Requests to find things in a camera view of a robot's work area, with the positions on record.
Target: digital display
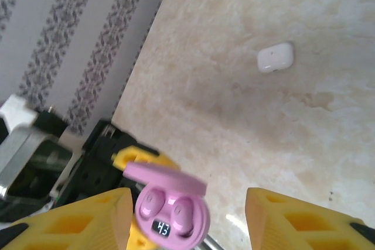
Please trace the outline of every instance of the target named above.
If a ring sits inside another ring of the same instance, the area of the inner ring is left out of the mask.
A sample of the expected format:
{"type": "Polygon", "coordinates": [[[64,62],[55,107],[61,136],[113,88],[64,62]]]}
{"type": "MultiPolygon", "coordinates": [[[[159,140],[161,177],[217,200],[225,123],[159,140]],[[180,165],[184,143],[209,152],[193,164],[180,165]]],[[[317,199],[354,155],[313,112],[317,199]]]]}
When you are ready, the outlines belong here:
{"type": "Polygon", "coordinates": [[[155,220],[152,223],[151,228],[152,228],[153,231],[156,231],[158,234],[162,235],[163,237],[168,237],[169,233],[171,231],[171,228],[170,228],[169,224],[167,224],[165,222],[158,221],[158,220],[155,220]]]}

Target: pink earbud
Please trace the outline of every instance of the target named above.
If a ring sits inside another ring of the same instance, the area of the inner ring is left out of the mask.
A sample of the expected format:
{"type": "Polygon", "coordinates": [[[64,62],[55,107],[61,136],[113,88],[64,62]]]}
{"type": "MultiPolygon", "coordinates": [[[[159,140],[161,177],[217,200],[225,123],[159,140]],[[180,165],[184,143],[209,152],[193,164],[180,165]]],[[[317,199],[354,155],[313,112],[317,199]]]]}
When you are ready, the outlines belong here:
{"type": "Polygon", "coordinates": [[[186,235],[193,229],[193,203],[187,198],[178,199],[174,203],[171,223],[179,235],[186,235]]]}
{"type": "Polygon", "coordinates": [[[160,190],[151,190],[141,204],[141,215],[145,219],[154,217],[160,212],[165,202],[164,193],[160,190]]]}

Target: beige floor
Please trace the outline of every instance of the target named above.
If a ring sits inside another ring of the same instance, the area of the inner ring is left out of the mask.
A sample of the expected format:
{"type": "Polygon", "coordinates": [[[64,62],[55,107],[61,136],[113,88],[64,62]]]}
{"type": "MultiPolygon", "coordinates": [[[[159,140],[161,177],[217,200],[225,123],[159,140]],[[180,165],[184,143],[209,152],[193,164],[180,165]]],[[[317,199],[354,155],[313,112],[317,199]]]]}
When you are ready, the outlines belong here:
{"type": "Polygon", "coordinates": [[[248,187],[375,227],[375,0],[164,0],[114,121],[208,182],[210,234],[249,249],[248,187]],[[261,74],[262,48],[294,65],[261,74]]]}

